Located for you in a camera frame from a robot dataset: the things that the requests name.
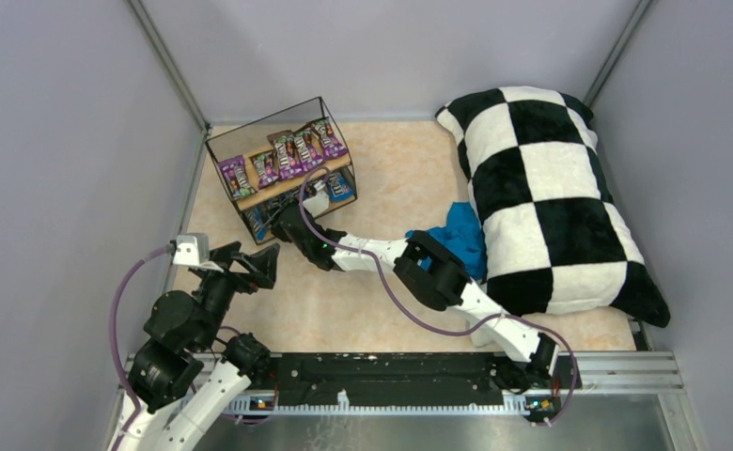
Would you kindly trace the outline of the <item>black white checkered pillow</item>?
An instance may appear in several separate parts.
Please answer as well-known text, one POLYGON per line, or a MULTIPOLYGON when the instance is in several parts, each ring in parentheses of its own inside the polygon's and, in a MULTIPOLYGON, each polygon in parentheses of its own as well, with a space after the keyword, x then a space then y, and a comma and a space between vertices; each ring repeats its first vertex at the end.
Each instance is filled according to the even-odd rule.
POLYGON ((457 97, 435 118, 457 148, 493 300, 520 317, 611 307, 670 324, 608 187, 585 104, 556 90, 501 86, 457 97))

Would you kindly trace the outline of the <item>purple candy bag bottom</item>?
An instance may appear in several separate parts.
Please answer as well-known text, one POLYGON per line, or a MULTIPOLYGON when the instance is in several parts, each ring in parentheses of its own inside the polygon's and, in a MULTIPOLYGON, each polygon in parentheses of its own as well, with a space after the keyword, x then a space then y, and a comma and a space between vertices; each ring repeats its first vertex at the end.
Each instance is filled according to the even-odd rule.
POLYGON ((250 161, 257 173, 257 186, 259 189, 268 188, 280 180, 280 175, 275 166, 273 150, 265 150, 254 154, 250 157, 250 161))

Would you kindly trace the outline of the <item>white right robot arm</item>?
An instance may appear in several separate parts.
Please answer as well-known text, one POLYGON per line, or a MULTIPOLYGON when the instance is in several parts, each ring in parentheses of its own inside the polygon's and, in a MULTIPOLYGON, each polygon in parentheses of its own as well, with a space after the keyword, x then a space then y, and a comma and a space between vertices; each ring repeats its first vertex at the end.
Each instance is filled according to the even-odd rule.
POLYGON ((507 358, 530 371, 554 371, 560 347, 538 326, 511 315, 492 300, 465 269, 465 265, 425 231, 393 241, 360 238, 318 225, 304 206, 284 207, 272 220, 276 238, 294 244, 324 271, 375 272, 383 283, 394 274, 426 308, 456 312, 467 319, 462 332, 436 329, 412 318, 437 334, 463 336, 480 332, 500 346, 507 358))

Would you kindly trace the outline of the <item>blue cloth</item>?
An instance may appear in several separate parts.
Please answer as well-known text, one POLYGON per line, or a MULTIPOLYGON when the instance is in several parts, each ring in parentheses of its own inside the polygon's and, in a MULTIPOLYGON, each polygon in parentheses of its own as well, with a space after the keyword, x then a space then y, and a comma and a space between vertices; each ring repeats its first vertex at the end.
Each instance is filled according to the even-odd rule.
POLYGON ((427 233, 459 258, 472 278, 485 282, 488 256, 484 233, 469 202, 453 203, 445 224, 429 228, 427 233))

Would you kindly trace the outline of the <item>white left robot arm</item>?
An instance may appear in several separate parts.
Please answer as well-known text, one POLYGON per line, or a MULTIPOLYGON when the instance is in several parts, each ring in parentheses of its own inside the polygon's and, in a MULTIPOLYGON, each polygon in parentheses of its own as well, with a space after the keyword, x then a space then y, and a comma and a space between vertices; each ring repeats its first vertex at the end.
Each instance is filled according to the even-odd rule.
POLYGON ((275 382, 271 351, 251 333, 235 333, 216 354, 210 375, 191 390, 205 365, 196 354, 211 350, 237 294, 271 289, 280 247, 254 254, 238 241, 210 249, 204 234, 180 235, 137 260, 116 288, 109 314, 109 343, 123 389, 111 450, 192 450, 242 392, 275 382), (117 312, 126 286, 146 263, 170 256, 198 277, 188 293, 171 290, 153 304, 143 329, 148 338, 125 368, 117 343, 117 312))

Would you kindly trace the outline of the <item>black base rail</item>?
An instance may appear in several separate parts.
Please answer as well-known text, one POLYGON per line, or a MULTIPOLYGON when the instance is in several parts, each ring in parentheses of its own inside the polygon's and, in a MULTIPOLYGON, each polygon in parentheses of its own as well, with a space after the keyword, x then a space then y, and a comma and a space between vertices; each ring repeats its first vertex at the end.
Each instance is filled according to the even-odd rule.
POLYGON ((500 406, 513 395, 565 395, 582 387, 567 355, 548 379, 501 352, 275 354, 265 373, 232 402, 255 415, 349 408, 460 408, 500 406))

